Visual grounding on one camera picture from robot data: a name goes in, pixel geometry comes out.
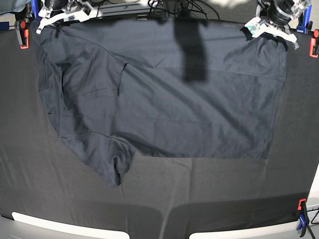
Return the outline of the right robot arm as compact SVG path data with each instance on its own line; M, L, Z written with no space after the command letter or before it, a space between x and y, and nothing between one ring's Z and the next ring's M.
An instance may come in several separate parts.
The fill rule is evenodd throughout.
M87 0L42 0L41 2L43 6L38 13L40 23L36 30L37 34L41 34L46 26L58 21L84 22L98 12Z

